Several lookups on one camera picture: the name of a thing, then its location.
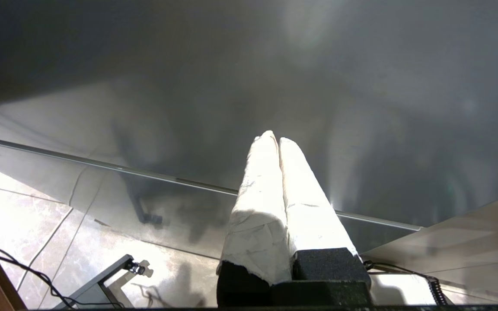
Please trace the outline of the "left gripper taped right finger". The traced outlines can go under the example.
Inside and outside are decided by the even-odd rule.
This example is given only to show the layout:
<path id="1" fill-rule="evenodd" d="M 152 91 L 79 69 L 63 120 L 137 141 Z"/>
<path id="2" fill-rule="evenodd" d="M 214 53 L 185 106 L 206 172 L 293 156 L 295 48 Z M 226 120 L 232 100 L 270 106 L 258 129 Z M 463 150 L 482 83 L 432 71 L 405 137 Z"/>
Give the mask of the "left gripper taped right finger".
<path id="1" fill-rule="evenodd" d="M 303 151 L 281 138 L 279 157 L 289 233 L 291 282 L 351 282 L 371 278 Z"/>

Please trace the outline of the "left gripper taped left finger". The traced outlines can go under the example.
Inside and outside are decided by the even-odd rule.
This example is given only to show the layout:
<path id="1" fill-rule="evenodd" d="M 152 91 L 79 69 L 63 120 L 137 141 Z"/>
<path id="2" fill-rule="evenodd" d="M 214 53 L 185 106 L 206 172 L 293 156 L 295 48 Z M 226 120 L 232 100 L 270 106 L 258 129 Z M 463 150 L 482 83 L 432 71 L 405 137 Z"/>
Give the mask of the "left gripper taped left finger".
<path id="1" fill-rule="evenodd" d="M 257 136 L 227 225 L 218 277 L 219 307 L 271 305 L 271 288 L 292 279 L 279 146 Z"/>

